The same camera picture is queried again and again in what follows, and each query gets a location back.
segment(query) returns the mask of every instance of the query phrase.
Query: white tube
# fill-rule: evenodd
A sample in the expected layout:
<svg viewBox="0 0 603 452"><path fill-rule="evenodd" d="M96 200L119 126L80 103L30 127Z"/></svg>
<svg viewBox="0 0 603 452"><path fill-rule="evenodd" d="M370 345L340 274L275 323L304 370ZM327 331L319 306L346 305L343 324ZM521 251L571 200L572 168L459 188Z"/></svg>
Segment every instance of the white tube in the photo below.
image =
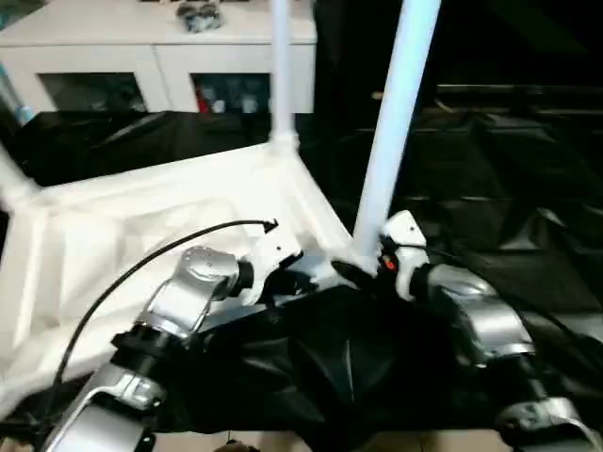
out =
<svg viewBox="0 0 603 452"><path fill-rule="evenodd" d="M38 186L25 177L0 143L0 204L9 211L15 211L21 200L38 191Z"/></svg>
<svg viewBox="0 0 603 452"><path fill-rule="evenodd" d="M441 0L404 0L354 228L361 256L377 251L415 109Z"/></svg>
<svg viewBox="0 0 603 452"><path fill-rule="evenodd" d="M291 107L291 52L289 34L290 0L271 0L272 3L272 74L270 79L272 132L277 144L295 145Z"/></svg>

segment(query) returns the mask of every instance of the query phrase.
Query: white cabinet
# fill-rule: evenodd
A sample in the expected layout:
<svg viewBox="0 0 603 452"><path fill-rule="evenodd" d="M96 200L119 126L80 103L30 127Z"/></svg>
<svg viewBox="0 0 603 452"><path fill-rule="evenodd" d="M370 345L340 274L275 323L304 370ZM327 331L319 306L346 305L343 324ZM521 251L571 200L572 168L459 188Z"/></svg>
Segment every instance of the white cabinet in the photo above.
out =
<svg viewBox="0 0 603 452"><path fill-rule="evenodd" d="M316 29L310 0L288 1L293 109L309 113ZM231 100L233 87L259 90L261 94L248 97L268 105L269 0L224 3L224 25L199 34L185 30L176 8L173 3L139 0L53 0L0 32L0 61L33 113L199 111L208 75L209 85L218 80L227 86Z"/></svg>

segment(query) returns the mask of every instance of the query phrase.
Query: white shelf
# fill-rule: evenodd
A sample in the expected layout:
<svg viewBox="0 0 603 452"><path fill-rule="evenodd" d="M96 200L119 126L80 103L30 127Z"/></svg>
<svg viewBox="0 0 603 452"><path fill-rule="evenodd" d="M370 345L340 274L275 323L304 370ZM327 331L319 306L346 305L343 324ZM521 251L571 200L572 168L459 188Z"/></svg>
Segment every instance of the white shelf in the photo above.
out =
<svg viewBox="0 0 603 452"><path fill-rule="evenodd" d="M308 0L291 2L294 44L315 44ZM54 0L0 33L0 46L110 44L270 44L269 0L222 3L225 24L188 33L176 18L178 3L139 0Z"/></svg>

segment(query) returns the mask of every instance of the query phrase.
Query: black cable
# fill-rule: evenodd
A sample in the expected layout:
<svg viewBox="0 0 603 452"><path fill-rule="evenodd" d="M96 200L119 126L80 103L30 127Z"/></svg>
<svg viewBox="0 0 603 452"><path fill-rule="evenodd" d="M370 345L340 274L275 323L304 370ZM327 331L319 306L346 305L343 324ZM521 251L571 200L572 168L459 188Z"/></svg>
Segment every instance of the black cable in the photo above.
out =
<svg viewBox="0 0 603 452"><path fill-rule="evenodd" d="M60 385L63 380L63 374L65 373L65 370L67 369L67 364L69 363L69 360L72 356L73 349L75 348L75 344L77 343L77 340L79 339L79 336L81 335L83 329L86 327L86 325L88 324L88 322L90 321L90 319L92 318L92 316L94 315L96 310L115 291L115 289L117 289L128 278L130 278L134 273L139 271L141 268L146 266L148 263L153 261L155 258L159 257L162 254L165 254L169 250L173 250L174 248L182 245L183 243L186 243L186 242L189 242L190 240L201 237L202 235L214 233L215 231L219 231L220 229L226 229L226 228L230 228L233 226L242 226L242 225L249 225L249 224L257 224L260 226L264 226L264 230L266 232L268 232L271 229L273 229L277 223L276 222L272 223L269 221L264 221L264 220L259 220L259 219L241 219L241 220L236 220L236 221L228 221L228 222L225 222L222 224L218 224L216 226L211 226L209 228L205 228L200 231L197 231L196 233L189 234L185 237L179 238L178 240L175 240L175 241L169 243L168 245L166 245L158 250L153 251L151 254L145 256L143 259L138 261L130 269L125 271L113 284L111 284L105 290L105 292L103 292L101 294L101 296L98 299L96 299L92 303L92 305L89 307L89 309L86 311L86 313L84 314L82 319L77 324L77 327L75 328L75 331L73 332L72 338L70 339L69 344L67 345L67 347L65 348L65 351L63 352L63 357L61 358L60 364L58 365L57 373L55 374L53 383L48 390L48 396L46 397L45 404L43 405L43 410L42 410L42 415L41 415L41 426L40 426L40 430L39 430L40 440L36 446L36 450L41 449L41 446L43 445L43 441L44 441L44 436L47 433L46 430L48 429L48 427L51 424L51 422L50 422L51 421L50 420L51 411L53 409L53 405L55 404L55 399L57 398L58 390L59 390Z"/></svg>

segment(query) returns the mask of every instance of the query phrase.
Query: white pole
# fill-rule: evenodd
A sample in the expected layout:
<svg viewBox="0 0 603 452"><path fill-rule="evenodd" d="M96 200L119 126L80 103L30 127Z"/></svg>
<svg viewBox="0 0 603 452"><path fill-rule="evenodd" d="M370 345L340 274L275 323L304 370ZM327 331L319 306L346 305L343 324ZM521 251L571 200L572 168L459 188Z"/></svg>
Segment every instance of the white pole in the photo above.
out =
<svg viewBox="0 0 603 452"><path fill-rule="evenodd" d="M289 34L289 2L270 0L272 5L272 74L270 108L272 132L270 139L279 146L297 147L291 107L291 52Z"/></svg>
<svg viewBox="0 0 603 452"><path fill-rule="evenodd" d="M362 256L377 251L415 109L441 0L404 0L354 228Z"/></svg>

